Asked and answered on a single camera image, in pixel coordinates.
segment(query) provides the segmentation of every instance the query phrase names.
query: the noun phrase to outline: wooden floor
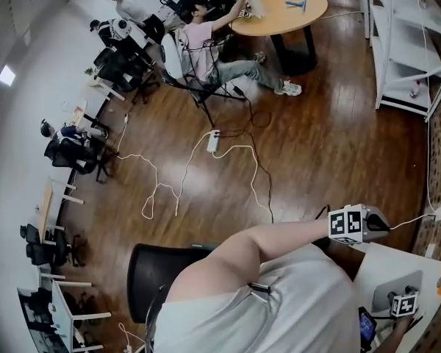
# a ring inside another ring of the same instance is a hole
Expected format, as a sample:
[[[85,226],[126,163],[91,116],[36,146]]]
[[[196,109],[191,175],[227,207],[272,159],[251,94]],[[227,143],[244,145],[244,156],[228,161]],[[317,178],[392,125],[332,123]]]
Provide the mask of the wooden floor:
[[[358,9],[359,0],[329,0],[326,15]],[[299,97],[276,96],[248,81],[239,82],[253,99],[254,110],[271,114],[267,128],[250,128],[250,132],[272,176],[271,207],[276,221],[312,219],[325,204],[332,208],[376,205],[391,224],[419,212],[425,182],[425,124],[419,115],[402,110],[374,110],[373,57],[363,26],[361,14],[312,25],[318,65],[307,75],[293,78],[304,90]],[[301,36],[301,32],[286,35],[285,41],[299,43]],[[247,43],[274,59],[269,38]],[[266,66],[271,67],[270,60]],[[208,105],[217,128],[224,132],[242,127],[249,118],[248,106],[242,102],[212,98]],[[124,113],[131,106],[130,101],[112,101],[104,112],[103,122],[113,129],[110,143],[117,145]],[[258,116],[257,123],[262,119],[266,116]],[[162,85],[147,105],[132,109],[121,155],[143,154],[158,167],[159,180],[178,192],[194,145],[210,129],[187,93]],[[239,144],[250,145],[251,139],[247,135],[223,138],[218,153]],[[101,309],[113,313],[92,327],[106,352],[122,352],[126,345],[118,322],[124,322],[130,332],[143,334],[143,327],[132,323],[126,304],[126,270],[136,243],[181,247],[194,241],[220,243],[235,232],[270,220],[250,189],[251,152],[235,149],[215,160],[206,147],[207,140],[188,169],[177,217],[176,200],[167,188],[157,191],[153,219],[142,217],[140,211],[155,180],[154,169],[141,159],[116,160],[114,177],[105,185],[95,182],[95,174],[76,178],[78,190],[73,196],[85,204],[65,203],[61,224],[88,239],[87,265],[67,265],[62,271],[69,279],[93,282]],[[262,171],[255,188],[265,204],[268,178]],[[413,231],[413,224],[406,225],[382,243],[407,250]],[[132,345],[135,348],[138,343],[132,340]]]

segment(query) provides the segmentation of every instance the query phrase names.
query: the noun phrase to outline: person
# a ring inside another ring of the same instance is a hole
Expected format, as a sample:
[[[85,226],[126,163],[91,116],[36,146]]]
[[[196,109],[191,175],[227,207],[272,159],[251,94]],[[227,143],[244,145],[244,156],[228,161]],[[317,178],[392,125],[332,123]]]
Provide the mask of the person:
[[[163,22],[154,14],[147,13],[134,0],[116,1],[116,12],[125,20],[131,21],[147,34],[155,43],[161,44],[165,35]]]
[[[152,60],[152,58],[130,35],[121,40],[115,39],[112,36],[110,25],[113,21],[114,20],[100,22],[98,20],[93,20],[90,22],[90,31],[93,32],[96,30],[98,36],[101,38],[106,47],[115,47],[128,58],[134,54],[138,54],[147,62],[147,64],[154,66],[155,62]]]
[[[310,244],[328,231],[321,219],[228,238],[173,282],[157,316],[154,352],[359,353],[354,285]],[[410,320],[398,319],[375,352],[395,352]]]
[[[96,138],[107,138],[108,132],[102,131],[97,128],[80,128],[77,126],[64,126],[56,131],[56,129],[49,124],[45,119],[41,121],[41,135],[45,138],[61,141],[63,138],[69,138],[74,143],[85,145],[87,138],[92,136]]]
[[[202,83],[223,85],[232,79],[246,75],[249,79],[273,89],[278,95],[298,96],[302,91],[299,85],[280,80],[266,71],[259,61],[238,60],[233,63],[222,63],[218,59],[218,47],[211,46],[213,44],[212,33],[236,20],[245,3],[246,0],[237,0],[230,13],[216,21],[204,20],[208,12],[202,0],[185,3],[182,9],[182,19],[189,23],[183,31],[187,36],[187,47],[198,80]]]

